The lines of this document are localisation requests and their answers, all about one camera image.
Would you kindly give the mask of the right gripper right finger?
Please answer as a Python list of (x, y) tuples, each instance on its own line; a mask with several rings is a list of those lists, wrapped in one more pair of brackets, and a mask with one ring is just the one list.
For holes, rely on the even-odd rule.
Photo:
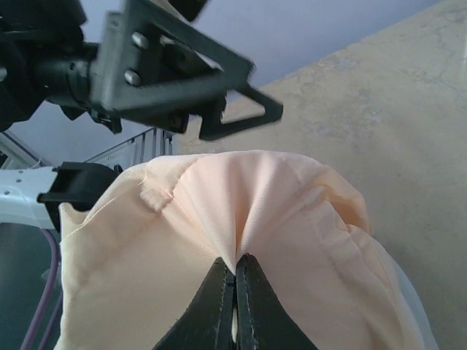
[(244, 255), (236, 267), (237, 349), (316, 349), (282, 307), (258, 260)]

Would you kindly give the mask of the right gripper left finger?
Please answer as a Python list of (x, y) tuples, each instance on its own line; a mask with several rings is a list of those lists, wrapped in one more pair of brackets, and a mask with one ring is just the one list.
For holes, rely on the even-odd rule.
[(232, 349), (234, 275), (217, 258), (184, 314), (156, 349)]

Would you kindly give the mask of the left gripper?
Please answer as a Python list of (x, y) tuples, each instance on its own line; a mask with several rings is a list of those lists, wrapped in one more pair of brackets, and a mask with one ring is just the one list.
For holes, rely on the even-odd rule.
[(121, 133), (119, 117), (149, 123), (223, 99), (253, 69), (167, 2), (126, 1), (109, 14), (100, 46), (85, 42), (86, 20), (80, 1), (1, 2), (2, 131), (47, 101), (69, 120), (88, 113)]

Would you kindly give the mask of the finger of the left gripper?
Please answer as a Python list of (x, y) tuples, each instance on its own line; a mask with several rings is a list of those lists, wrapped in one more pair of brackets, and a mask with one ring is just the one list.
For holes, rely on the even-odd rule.
[(216, 141), (236, 133), (265, 125), (274, 124), (282, 119), (283, 104), (271, 96), (253, 88), (237, 90), (242, 96), (240, 105), (228, 105), (225, 96), (204, 104), (198, 111), (201, 118), (198, 138), (203, 141)]

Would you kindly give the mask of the peach beige bra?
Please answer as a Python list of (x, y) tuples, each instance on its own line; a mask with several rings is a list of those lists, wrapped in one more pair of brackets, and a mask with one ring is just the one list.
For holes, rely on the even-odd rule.
[(425, 348), (363, 196), (310, 157), (157, 157), (60, 216), (58, 349), (153, 347), (215, 259), (234, 269), (243, 254), (319, 349)]

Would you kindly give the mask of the white mesh laundry bag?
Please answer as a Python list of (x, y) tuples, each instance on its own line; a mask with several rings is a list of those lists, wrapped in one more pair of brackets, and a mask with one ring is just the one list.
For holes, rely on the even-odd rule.
[(410, 282), (408, 276), (404, 273), (401, 266), (391, 256), (390, 261), (395, 269), (395, 274), (400, 285), (401, 294), (404, 297), (407, 308), (410, 310), (414, 323), (417, 325), (417, 328), (420, 331), (425, 349), (439, 350), (439, 345), (431, 329), (428, 315), (425, 312), (425, 308), (416, 289), (414, 288), (414, 285)]

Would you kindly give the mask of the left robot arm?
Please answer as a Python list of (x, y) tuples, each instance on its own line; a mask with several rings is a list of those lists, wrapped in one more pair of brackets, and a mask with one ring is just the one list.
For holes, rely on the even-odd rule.
[(108, 12), (103, 39), (86, 42), (79, 1), (1, 3), (1, 130), (44, 102), (70, 120), (88, 114), (112, 133), (147, 130), (90, 162), (4, 169), (1, 221), (58, 230), (58, 207), (87, 211), (124, 167), (171, 155), (173, 138), (201, 119), (215, 141), (278, 122), (283, 105), (249, 83), (253, 62), (197, 31), (204, 1), (126, 1)]

